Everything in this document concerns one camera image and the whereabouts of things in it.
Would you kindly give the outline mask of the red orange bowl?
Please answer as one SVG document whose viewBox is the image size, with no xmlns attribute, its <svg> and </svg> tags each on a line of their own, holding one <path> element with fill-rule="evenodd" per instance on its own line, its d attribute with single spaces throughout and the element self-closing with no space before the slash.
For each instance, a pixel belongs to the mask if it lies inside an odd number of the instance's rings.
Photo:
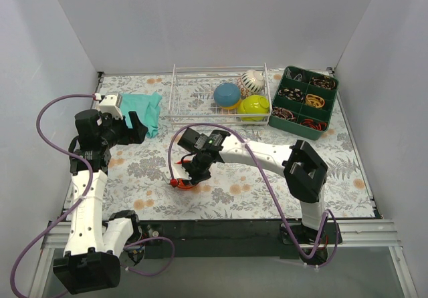
<svg viewBox="0 0 428 298">
<path fill-rule="evenodd" d="M 177 179 L 177 188 L 181 190 L 191 190 L 195 189 L 199 184 L 193 184 L 190 180 L 185 180 L 182 178 Z"/>
</svg>

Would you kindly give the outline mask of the yellow orange bowl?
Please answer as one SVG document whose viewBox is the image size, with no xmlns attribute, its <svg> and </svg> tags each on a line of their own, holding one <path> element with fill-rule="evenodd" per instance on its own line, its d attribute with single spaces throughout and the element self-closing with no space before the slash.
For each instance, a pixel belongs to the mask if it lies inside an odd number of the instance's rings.
<svg viewBox="0 0 428 298">
<path fill-rule="evenodd" d="M 234 110 L 234 109 L 237 109 L 239 107 L 240 103 L 241 103 L 241 99 L 239 99 L 233 105 L 230 105 L 230 106 L 221 106 L 221 109 L 223 109 L 223 110 Z"/>
</svg>

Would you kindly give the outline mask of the blue grey bowl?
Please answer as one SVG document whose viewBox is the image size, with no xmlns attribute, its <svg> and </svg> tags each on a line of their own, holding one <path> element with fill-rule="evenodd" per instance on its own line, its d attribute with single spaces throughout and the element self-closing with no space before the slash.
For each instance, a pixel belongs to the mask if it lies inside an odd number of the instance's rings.
<svg viewBox="0 0 428 298">
<path fill-rule="evenodd" d="M 221 107 L 229 108 L 241 100 L 241 92 L 237 85 L 225 82 L 217 86 L 214 91 L 214 100 Z"/>
</svg>

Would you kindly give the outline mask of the lime green bowl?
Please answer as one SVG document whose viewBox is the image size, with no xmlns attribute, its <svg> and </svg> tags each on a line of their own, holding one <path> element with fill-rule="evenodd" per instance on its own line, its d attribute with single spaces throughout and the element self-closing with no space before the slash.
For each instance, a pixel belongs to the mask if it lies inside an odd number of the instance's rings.
<svg viewBox="0 0 428 298">
<path fill-rule="evenodd" d="M 260 117 L 241 116 L 244 122 L 260 122 L 263 121 L 266 114 L 270 113 L 270 103 L 267 98 L 261 95 L 250 95 L 245 98 L 237 109 L 238 114 L 263 114 Z"/>
</svg>

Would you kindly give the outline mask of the white pink bowl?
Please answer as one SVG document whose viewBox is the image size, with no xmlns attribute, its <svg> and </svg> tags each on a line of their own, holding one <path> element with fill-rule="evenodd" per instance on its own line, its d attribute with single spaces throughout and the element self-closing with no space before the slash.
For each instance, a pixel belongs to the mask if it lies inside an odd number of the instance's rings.
<svg viewBox="0 0 428 298">
<path fill-rule="evenodd" d="M 259 94 L 265 86 L 265 79 L 260 71 L 250 69 L 238 78 L 237 86 L 246 87 L 250 95 Z"/>
</svg>

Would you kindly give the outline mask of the blue patterned bowl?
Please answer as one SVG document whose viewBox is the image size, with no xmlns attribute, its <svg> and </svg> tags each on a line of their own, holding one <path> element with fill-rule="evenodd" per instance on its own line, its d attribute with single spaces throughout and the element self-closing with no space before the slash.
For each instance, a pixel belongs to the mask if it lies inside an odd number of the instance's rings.
<svg viewBox="0 0 428 298">
<path fill-rule="evenodd" d="M 239 86 L 239 91 L 240 91 L 241 97 L 243 99 L 245 99 L 246 97 L 248 97 L 250 95 L 250 91 L 246 87 Z"/>
</svg>

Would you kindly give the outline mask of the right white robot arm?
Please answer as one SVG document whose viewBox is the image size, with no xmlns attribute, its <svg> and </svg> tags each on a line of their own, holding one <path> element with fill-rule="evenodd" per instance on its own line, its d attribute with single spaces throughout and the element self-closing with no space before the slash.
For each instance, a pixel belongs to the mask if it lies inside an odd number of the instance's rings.
<svg viewBox="0 0 428 298">
<path fill-rule="evenodd" d="M 188 127 L 178 143 L 191 160 L 169 163 L 171 185 L 192 188 L 211 177 L 214 163 L 244 164 L 278 174 L 285 179 L 290 194 L 299 200 L 302 237 L 317 243 L 327 234 L 324 185 L 328 166 L 313 147 L 303 140 L 292 145 L 274 145 L 244 140 L 224 126 L 209 135 Z"/>
</svg>

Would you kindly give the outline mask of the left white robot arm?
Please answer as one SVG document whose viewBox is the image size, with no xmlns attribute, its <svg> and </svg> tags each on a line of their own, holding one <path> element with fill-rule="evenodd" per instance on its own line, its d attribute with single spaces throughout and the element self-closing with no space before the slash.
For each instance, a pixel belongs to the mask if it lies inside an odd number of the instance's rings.
<svg viewBox="0 0 428 298">
<path fill-rule="evenodd" d="M 134 210 L 110 216 L 102 225 L 102 200 L 107 183 L 110 149 L 115 145 L 142 144 L 147 127 L 135 111 L 116 119 L 96 109 L 76 114 L 78 135 L 68 147 L 73 203 L 68 242 L 62 258 L 53 262 L 53 273 L 72 295 L 117 287 L 119 256 L 125 245 L 136 244 L 142 228 Z"/>
</svg>

